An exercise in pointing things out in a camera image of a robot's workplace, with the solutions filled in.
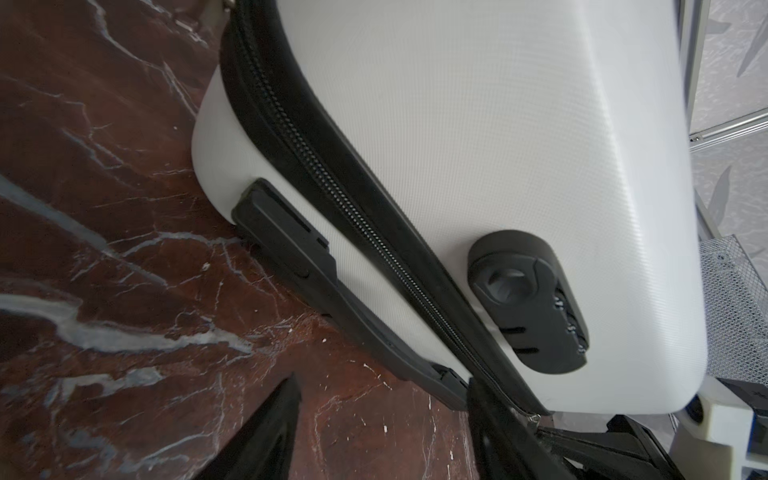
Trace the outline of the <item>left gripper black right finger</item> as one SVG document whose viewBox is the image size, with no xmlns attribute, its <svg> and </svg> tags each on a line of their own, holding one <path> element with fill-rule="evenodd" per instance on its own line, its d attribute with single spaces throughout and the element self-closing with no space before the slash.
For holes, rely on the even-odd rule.
<svg viewBox="0 0 768 480">
<path fill-rule="evenodd" d="M 481 479 L 574 477 L 479 378 L 469 382 L 467 406 L 475 465 Z"/>
</svg>

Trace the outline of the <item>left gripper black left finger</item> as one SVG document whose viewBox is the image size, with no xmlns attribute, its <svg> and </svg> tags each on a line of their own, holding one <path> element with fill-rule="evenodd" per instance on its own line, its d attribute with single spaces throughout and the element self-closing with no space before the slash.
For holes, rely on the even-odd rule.
<svg viewBox="0 0 768 480">
<path fill-rule="evenodd" d="M 287 479 L 301 401 L 296 378 L 285 378 L 196 477 Z"/>
</svg>

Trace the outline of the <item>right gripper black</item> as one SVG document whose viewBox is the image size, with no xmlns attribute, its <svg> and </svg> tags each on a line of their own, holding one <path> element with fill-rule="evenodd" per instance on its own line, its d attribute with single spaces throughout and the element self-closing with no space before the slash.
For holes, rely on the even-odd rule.
<svg viewBox="0 0 768 480">
<path fill-rule="evenodd" d="M 684 478 L 651 430 L 625 415 L 602 433 L 541 428 L 537 437 L 577 479 Z"/>
</svg>

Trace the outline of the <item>white hard-shell suitcase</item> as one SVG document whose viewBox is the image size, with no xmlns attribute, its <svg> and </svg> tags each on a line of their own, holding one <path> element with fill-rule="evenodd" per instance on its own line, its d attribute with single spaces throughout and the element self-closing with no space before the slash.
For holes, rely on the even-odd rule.
<svg viewBox="0 0 768 480">
<path fill-rule="evenodd" d="M 236 1 L 192 160 L 446 405 L 665 414 L 707 364 L 687 127 L 671 1 Z"/>
</svg>

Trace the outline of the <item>aluminium cage frame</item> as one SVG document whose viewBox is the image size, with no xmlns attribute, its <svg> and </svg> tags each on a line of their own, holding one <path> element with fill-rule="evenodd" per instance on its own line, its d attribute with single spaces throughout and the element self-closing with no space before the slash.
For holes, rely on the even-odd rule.
<svg viewBox="0 0 768 480">
<path fill-rule="evenodd" d="M 675 4 L 700 231 L 767 245 L 767 4 Z"/>
</svg>

